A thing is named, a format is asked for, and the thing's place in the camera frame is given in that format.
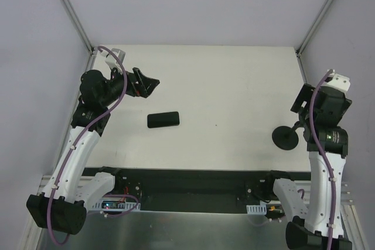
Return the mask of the black smartphone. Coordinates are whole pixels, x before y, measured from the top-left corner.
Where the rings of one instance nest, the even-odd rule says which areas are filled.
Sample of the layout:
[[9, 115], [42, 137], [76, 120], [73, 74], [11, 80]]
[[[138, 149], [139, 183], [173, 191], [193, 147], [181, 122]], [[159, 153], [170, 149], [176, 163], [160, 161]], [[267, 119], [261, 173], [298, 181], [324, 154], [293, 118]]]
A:
[[166, 128], [171, 126], [178, 126], [179, 124], [180, 117], [177, 111], [161, 112], [156, 114], [149, 114], [147, 116], [147, 127], [149, 129]]

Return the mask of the black round-base phone stand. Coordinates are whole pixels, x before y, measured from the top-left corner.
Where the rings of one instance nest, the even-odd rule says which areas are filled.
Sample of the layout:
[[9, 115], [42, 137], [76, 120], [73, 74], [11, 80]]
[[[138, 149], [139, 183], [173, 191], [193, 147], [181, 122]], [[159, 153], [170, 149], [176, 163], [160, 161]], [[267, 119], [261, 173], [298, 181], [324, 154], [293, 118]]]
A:
[[304, 123], [300, 115], [292, 127], [279, 126], [275, 128], [271, 135], [273, 143], [282, 150], [295, 149], [299, 143], [299, 136], [296, 130], [302, 128]]

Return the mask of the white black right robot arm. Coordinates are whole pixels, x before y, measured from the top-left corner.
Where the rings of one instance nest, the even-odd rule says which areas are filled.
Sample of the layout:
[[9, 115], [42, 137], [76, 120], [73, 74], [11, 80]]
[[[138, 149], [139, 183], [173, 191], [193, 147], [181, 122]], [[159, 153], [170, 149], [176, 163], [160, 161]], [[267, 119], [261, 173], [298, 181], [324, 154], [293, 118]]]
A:
[[352, 249], [345, 237], [340, 214], [343, 168], [349, 137], [338, 124], [352, 102], [344, 90], [329, 85], [304, 84], [291, 111], [299, 115], [290, 128], [277, 127], [273, 142], [283, 150], [298, 143], [296, 130], [304, 129], [311, 168], [309, 203], [305, 204], [288, 173], [271, 172], [264, 185], [270, 200], [279, 199], [288, 220], [285, 240], [288, 249]]

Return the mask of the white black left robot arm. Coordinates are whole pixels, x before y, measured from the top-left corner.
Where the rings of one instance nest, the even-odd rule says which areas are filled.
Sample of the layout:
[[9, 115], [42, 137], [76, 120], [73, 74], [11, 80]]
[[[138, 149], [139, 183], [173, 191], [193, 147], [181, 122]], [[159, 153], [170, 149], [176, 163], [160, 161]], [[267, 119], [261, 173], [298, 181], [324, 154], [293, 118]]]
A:
[[40, 195], [30, 195], [26, 206], [36, 225], [67, 235], [82, 229], [88, 211], [105, 194], [119, 196], [122, 180], [108, 172], [99, 172], [85, 186], [79, 187], [88, 157], [102, 137], [111, 111], [125, 95], [148, 98], [160, 81], [142, 74], [114, 67], [110, 78], [99, 70], [89, 70], [80, 79], [79, 104], [73, 114], [69, 139], [52, 177]]

